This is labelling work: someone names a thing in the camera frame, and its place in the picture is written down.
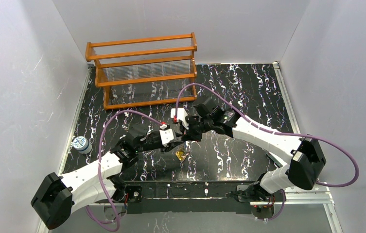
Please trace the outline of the yellow key tag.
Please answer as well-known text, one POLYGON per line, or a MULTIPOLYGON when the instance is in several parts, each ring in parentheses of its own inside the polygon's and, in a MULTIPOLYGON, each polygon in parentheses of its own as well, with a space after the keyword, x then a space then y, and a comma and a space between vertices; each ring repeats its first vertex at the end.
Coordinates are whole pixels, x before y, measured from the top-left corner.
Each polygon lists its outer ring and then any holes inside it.
POLYGON ((185 153, 185 152, 183 152, 183 151, 177 151, 177 152, 175 153, 175 155, 176 155, 176 157, 179 159, 179 161, 183 162, 183 161, 187 158, 188 153, 185 153))

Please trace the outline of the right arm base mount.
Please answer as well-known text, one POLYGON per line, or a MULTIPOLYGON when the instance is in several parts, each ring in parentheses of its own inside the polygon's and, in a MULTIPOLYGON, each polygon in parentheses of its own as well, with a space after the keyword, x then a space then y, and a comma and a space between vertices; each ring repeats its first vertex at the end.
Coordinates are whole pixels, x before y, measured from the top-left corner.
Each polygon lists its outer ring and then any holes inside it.
POLYGON ((234 191, 227 194, 227 197, 241 203, 256 202, 251 206, 252 214, 257 218, 274 218, 275 215, 281 214, 286 201, 283 189, 269 193, 258 184, 238 185, 234 191))

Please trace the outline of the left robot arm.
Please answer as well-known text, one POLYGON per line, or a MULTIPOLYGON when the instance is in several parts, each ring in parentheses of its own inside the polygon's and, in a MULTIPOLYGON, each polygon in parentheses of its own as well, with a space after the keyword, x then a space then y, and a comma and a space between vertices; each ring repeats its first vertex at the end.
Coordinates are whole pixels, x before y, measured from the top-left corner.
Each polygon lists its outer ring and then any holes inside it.
POLYGON ((171 151, 182 144, 180 133, 173 129, 142 133, 129 131, 100 160, 75 171, 48 174, 34 197, 31 206, 49 230, 61 226, 72 213, 107 197, 112 198, 120 185, 111 181, 138 160, 144 151, 171 151))

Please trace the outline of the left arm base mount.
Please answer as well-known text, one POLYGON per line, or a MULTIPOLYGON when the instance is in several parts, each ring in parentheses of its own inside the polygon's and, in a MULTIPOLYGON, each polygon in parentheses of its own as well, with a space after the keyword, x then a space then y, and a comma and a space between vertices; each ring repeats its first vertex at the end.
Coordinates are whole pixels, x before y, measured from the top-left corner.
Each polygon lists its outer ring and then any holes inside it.
MULTIPOLYGON (((138 185, 127 185, 125 183, 112 183, 109 180, 104 182, 106 190, 113 202, 122 203, 140 203, 142 202, 142 187, 138 185)), ((93 187, 95 189, 94 202, 106 202, 107 197, 103 188, 98 183, 93 187)))

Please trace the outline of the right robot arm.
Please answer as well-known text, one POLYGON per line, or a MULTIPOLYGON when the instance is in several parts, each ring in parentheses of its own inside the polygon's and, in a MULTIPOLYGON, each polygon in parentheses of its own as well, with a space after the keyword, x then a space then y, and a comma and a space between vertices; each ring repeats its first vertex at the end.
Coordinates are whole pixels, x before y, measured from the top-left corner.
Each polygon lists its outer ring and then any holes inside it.
POLYGON ((287 136, 281 132, 242 116, 234 108, 222 109, 211 97, 198 98, 193 106, 197 112, 189 115, 184 108, 171 111, 171 118, 180 124, 183 141, 200 141, 202 134, 218 134, 249 142, 278 156, 286 164, 259 176, 252 191, 273 194, 288 187, 313 189, 326 164, 318 140, 303 136, 287 136))

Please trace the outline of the silver keyring holder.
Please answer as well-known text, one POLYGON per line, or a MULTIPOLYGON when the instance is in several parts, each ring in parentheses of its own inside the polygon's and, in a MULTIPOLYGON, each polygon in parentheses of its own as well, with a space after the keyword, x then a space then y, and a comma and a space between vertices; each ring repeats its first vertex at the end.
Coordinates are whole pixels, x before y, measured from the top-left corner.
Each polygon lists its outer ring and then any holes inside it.
POLYGON ((180 146, 178 146, 177 151, 175 152, 176 157, 180 162, 185 161, 187 156, 190 154, 188 142, 183 142, 180 146))

